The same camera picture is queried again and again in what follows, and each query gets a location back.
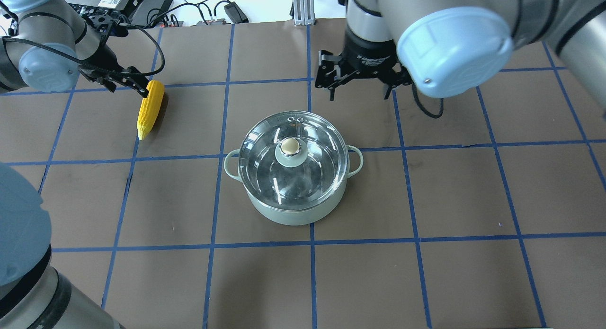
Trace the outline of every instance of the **pot handle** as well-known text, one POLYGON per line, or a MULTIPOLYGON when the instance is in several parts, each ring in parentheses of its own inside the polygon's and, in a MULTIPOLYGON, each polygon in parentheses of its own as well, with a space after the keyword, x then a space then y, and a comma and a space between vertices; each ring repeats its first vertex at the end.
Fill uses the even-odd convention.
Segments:
POLYGON ((225 170, 227 175, 229 175, 230 178, 242 182, 242 178, 240 178, 240 175, 234 175, 229 172, 229 169, 227 169, 227 161, 229 161, 229 159, 231 159, 234 155, 238 154, 238 152, 240 152, 239 149, 232 150, 231 152, 229 152, 229 154, 227 154, 227 156, 225 156, 225 159, 223 159, 223 169, 225 170))
POLYGON ((364 165, 364 157, 362 156, 362 152, 354 146, 347 146, 347 149, 353 150, 360 157, 359 167, 357 167, 355 171, 348 172, 346 175, 346 178, 351 178, 352 176, 356 175, 360 171, 360 169, 362 169, 362 166, 364 165))

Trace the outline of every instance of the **corn cob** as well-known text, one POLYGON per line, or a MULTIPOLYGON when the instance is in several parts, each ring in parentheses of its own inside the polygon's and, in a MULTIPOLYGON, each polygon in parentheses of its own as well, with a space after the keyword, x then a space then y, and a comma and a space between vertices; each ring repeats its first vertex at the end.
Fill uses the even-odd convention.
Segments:
POLYGON ((157 80, 151 80, 147 83, 147 91, 149 93, 141 102, 139 118, 137 119, 139 140, 145 139, 147 134, 152 130, 154 122, 156 122, 164 96, 164 85, 157 80))

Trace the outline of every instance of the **power adapter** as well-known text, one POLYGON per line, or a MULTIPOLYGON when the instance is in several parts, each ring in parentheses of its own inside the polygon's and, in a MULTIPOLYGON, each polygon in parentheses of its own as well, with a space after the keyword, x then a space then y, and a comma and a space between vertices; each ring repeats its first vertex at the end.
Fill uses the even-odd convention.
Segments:
POLYGON ((227 5, 225 5, 223 7, 223 9, 225 9, 225 13, 229 17, 229 19, 232 21, 232 23, 241 24, 241 23, 249 22, 249 17, 247 17, 246 14, 244 14, 244 12, 242 12, 242 10, 240 9, 240 6, 238 6, 237 3, 232 1, 232 2, 228 3, 227 5))
POLYGON ((143 0, 131 17, 131 24, 139 27, 145 27, 154 19, 154 16, 169 10, 171 3, 173 3, 173 0, 143 0))

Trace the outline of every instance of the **pot lid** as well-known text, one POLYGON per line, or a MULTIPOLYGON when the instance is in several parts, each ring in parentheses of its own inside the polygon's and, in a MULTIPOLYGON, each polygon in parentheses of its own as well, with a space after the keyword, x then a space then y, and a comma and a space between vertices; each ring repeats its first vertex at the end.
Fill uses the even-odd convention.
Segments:
POLYGON ((348 169, 339 132, 324 118, 286 111, 259 122, 240 148, 244 187, 265 206, 301 211, 328 199, 348 169))

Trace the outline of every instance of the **lid knob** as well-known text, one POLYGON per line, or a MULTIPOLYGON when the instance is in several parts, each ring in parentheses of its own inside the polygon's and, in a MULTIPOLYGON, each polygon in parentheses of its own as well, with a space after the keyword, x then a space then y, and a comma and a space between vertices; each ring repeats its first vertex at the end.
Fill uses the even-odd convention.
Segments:
POLYGON ((294 137, 286 137, 280 143, 280 150, 286 156, 294 156, 301 152, 301 144, 294 137))
POLYGON ((286 137, 276 146, 276 160, 284 167, 297 167, 307 159, 307 144, 294 137, 286 137))

